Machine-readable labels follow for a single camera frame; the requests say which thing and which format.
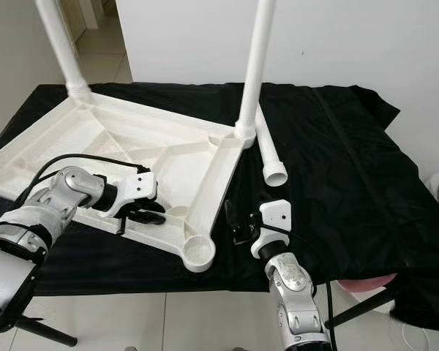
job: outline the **white pipe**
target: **white pipe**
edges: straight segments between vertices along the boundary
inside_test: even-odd
[[[286,168],[278,158],[277,150],[271,139],[269,127],[266,125],[260,105],[255,114],[255,129],[257,131],[258,145],[263,160],[263,178],[268,186],[280,186],[288,180]]]
[[[252,146],[255,139],[255,111],[262,86],[263,66],[269,44],[275,2],[276,0],[259,0],[255,15],[241,112],[234,129],[234,134],[238,139],[246,140],[246,148]]]
[[[76,99],[89,98],[91,90],[81,75],[57,0],[36,0],[36,5],[65,76],[68,96]]]

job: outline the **robotic arm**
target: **robotic arm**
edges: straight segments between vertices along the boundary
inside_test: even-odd
[[[285,351],[331,351],[331,344],[312,298],[312,280],[296,256],[288,251],[291,205],[286,200],[263,203],[252,215],[260,236],[252,256],[265,264],[270,292],[278,307],[278,323]]]
[[[0,333],[9,330],[33,296],[39,268],[47,253],[71,222],[77,207],[94,208],[119,218],[162,224],[165,218],[140,209],[164,212],[156,202],[152,172],[127,176],[107,184],[105,177],[79,167],[66,167],[51,185],[36,192],[22,207],[0,217]]]

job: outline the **tiled floor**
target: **tiled floor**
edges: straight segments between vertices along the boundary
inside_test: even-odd
[[[90,83],[130,83],[132,76],[120,27],[115,18],[97,31],[87,31],[78,43],[83,75]],[[316,301],[326,317],[326,292]],[[354,301],[334,285],[334,309]],[[26,315],[77,336],[80,351],[250,351],[282,350],[275,303],[267,293],[182,292],[34,298]],[[431,351],[439,351],[439,333],[428,331]],[[401,325],[384,314],[370,312],[336,329],[340,351],[405,351]],[[426,350],[423,333],[407,328],[408,340]],[[30,334],[0,334],[0,351],[68,350]]]

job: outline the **black cloth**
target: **black cloth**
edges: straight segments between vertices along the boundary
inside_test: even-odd
[[[93,92],[233,125],[243,85],[99,84]],[[0,148],[67,97],[39,86],[0,135]],[[439,206],[417,167],[383,131],[398,114],[374,91],[263,84],[260,105],[289,182],[266,187],[257,144],[244,151],[226,198],[247,224],[260,193],[292,204],[290,250],[316,283],[389,273],[413,277],[413,289],[439,315]],[[0,199],[0,214],[10,203]],[[217,245],[205,273],[176,255],[73,222],[43,267],[38,295],[188,290],[267,290],[249,244],[233,245],[221,210]]]

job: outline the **black metal stand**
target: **black metal stand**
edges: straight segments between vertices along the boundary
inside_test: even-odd
[[[333,319],[334,327],[347,322],[348,320],[352,320],[353,318],[359,317],[362,314],[371,311],[379,306],[382,306],[389,301],[392,301],[395,296],[397,296],[402,290],[404,290],[406,286],[402,284],[394,284],[392,286],[388,286],[384,291],[358,303],[357,305],[347,309],[346,311],[337,314]],[[329,321],[325,322],[325,326],[329,327]]]
[[[24,316],[16,322],[15,327],[70,347],[74,347],[78,343],[78,340],[73,336],[52,329],[36,320]]]

